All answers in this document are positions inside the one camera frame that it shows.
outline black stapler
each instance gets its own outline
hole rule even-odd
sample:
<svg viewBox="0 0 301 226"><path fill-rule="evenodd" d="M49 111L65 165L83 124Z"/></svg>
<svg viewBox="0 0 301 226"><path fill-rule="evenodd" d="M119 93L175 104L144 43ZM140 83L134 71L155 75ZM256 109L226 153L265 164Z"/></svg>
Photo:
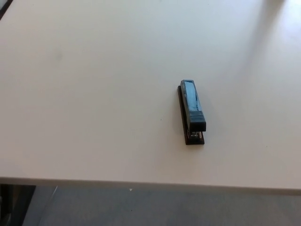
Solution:
<svg viewBox="0 0 301 226"><path fill-rule="evenodd" d="M182 80L178 86L180 109L186 145L203 145L206 121L193 80Z"/></svg>

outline desk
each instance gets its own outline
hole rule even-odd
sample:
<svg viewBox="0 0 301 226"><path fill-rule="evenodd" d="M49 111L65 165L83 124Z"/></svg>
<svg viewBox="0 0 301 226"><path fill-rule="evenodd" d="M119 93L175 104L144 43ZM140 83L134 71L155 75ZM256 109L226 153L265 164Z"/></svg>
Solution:
<svg viewBox="0 0 301 226"><path fill-rule="evenodd" d="M0 182L301 193L301 5L14 0ZM177 95L195 81L204 146Z"/></svg>

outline gray carpet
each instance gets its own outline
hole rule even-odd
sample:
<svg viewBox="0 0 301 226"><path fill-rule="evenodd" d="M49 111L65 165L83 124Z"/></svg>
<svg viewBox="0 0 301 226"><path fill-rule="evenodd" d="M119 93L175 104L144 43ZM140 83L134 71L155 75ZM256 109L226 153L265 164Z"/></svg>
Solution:
<svg viewBox="0 0 301 226"><path fill-rule="evenodd" d="M37 187L24 226L37 226L54 187ZM59 187L41 226L300 226L301 196Z"/></svg>

